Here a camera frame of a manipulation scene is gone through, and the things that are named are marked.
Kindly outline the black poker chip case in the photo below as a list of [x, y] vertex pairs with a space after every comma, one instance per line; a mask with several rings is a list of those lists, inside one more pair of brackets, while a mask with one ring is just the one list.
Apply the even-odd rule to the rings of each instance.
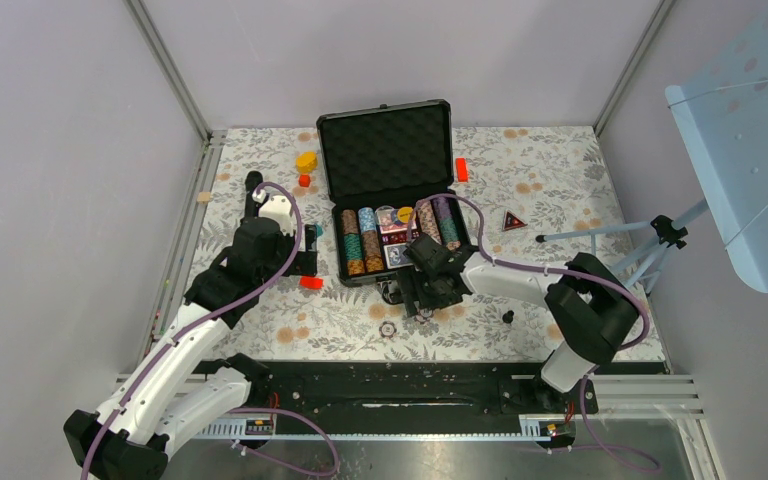
[[[388, 269], [384, 242], [378, 237], [385, 269], [350, 276], [347, 272], [341, 212], [362, 207], [416, 208], [420, 202], [448, 199], [461, 246], [472, 245], [462, 212], [450, 189], [453, 183], [451, 107], [444, 100], [395, 106], [382, 105], [345, 113], [322, 115], [316, 122], [321, 145], [337, 242], [338, 277], [347, 287], [376, 283], [390, 304], [403, 304], [398, 291], [398, 269]], [[415, 230], [406, 230], [408, 245], [425, 234], [418, 219]]]

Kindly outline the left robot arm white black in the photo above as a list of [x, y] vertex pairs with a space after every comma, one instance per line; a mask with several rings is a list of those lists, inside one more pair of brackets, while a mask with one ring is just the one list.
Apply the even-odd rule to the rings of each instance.
[[82, 478], [158, 479], [169, 459], [228, 411], [256, 411], [274, 395], [270, 371], [245, 354], [220, 361], [216, 379], [174, 400], [219, 340], [290, 270], [304, 238], [293, 215], [245, 217], [230, 246], [198, 274], [166, 333], [131, 376], [94, 411], [64, 424]]

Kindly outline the clear plastic disc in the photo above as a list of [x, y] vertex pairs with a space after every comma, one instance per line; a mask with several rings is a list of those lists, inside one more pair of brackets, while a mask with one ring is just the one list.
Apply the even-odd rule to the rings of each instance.
[[375, 210], [376, 221], [382, 232], [391, 231], [395, 227], [393, 220], [394, 208], [382, 206]]

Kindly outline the blue playing card deck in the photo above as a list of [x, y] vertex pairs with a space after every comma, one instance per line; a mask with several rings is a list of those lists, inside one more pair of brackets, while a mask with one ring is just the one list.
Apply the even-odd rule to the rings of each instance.
[[384, 259], [388, 269], [396, 269], [412, 265], [411, 259], [406, 255], [407, 244], [388, 244], [384, 246]]

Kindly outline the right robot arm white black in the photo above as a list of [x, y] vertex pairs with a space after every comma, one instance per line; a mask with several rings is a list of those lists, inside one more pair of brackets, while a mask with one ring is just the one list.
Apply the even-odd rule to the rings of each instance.
[[409, 266], [396, 282], [406, 311], [439, 310], [468, 295], [518, 300], [546, 309], [562, 341], [533, 386], [535, 402], [557, 412], [587, 374], [613, 361], [645, 313], [637, 298], [595, 256], [577, 254], [563, 267], [494, 258], [476, 246], [455, 251], [423, 234], [408, 244]]

